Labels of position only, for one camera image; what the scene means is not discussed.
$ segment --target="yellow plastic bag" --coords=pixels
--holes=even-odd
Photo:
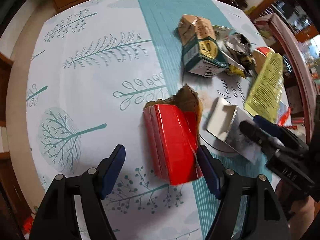
[[[283,62],[278,53],[268,53],[265,63],[250,90],[244,109],[274,123],[283,87]]]

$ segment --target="tablecloth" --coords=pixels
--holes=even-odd
[[[271,181],[261,153],[253,165],[205,130],[212,103],[221,96],[243,107],[250,84],[225,73],[212,79],[182,74],[176,32],[182,14],[231,27],[253,49],[265,46],[241,10],[215,0],[90,0],[46,21],[32,56],[27,127],[41,183],[46,190],[58,173],[80,175],[123,144],[124,166],[102,202],[119,240],[199,240],[211,226],[219,201],[203,178],[169,186],[155,177],[142,118],[145,102],[167,98],[185,83],[204,104],[202,143],[226,167]],[[79,197],[76,210],[82,237],[89,239]]]

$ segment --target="teal stripe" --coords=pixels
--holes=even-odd
[[[182,14],[202,16],[213,25],[232,28],[219,8],[212,0],[138,0],[145,18],[157,57],[164,75],[170,95],[177,92],[180,80],[182,62],[182,45],[176,32]],[[271,181],[271,173],[265,168],[266,158],[261,156],[256,165],[251,164],[242,156],[226,158],[213,154],[219,158],[226,168],[232,168],[240,175],[256,177],[265,174]],[[203,178],[192,182],[196,204],[198,207],[202,236],[205,238],[217,212],[220,201],[215,199],[208,190]],[[235,232],[242,227],[245,199],[241,202]]]
[[[47,88],[48,88],[48,86],[45,86],[45,87],[41,88],[39,91],[33,93],[31,96],[29,96],[29,97],[26,99],[26,102],[27,102],[28,100],[30,100],[31,98],[35,97],[37,94],[40,94],[42,91],[45,91]]]

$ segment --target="black tool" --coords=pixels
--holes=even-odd
[[[81,176],[58,174],[41,202],[29,239],[81,240],[74,201],[74,195],[80,195],[90,239],[116,240],[101,199],[111,193],[124,160],[125,149],[117,145],[109,158]]]
[[[315,128],[309,145],[284,127],[279,127],[261,116],[240,123],[240,131],[261,146],[268,162],[266,167],[287,182],[280,202],[287,220],[294,215],[292,203],[311,196],[320,201],[320,96],[317,96]],[[283,145],[274,141],[277,137]]]
[[[265,175],[240,176],[213,158],[205,145],[199,146],[197,161],[211,194],[221,199],[205,240],[231,239],[242,195],[247,195],[247,209],[239,239],[290,239],[286,217]]]

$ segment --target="red packaging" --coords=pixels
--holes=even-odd
[[[166,104],[149,106],[143,114],[156,176],[171,185],[198,179],[196,114]]]
[[[284,123],[288,120],[291,114],[291,107],[288,107],[288,110],[280,117],[278,125],[283,126]]]
[[[32,223],[33,223],[33,217],[30,215],[28,218],[24,221],[23,228],[27,233],[31,232],[32,228]]]

